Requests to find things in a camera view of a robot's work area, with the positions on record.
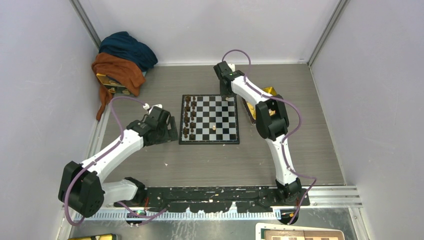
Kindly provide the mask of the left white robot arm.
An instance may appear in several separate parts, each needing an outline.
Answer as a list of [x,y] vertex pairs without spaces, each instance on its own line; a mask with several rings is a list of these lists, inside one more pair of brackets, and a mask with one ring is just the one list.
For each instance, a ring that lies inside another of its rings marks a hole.
[[127,125],[122,134],[94,156],[63,169],[58,199],[85,218],[115,203],[141,206],[146,186],[133,177],[106,183],[108,175],[125,159],[142,148],[178,140],[175,117],[160,106],[153,106],[141,120]]

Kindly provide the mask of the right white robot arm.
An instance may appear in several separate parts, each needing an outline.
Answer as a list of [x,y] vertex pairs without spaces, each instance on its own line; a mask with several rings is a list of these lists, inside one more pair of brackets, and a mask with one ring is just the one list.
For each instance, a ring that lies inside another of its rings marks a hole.
[[233,70],[226,61],[216,64],[214,72],[219,79],[220,94],[238,95],[255,108],[255,126],[271,151],[276,172],[276,193],[279,202],[291,205],[302,189],[288,146],[289,118],[280,95],[266,93],[252,83],[243,72]]

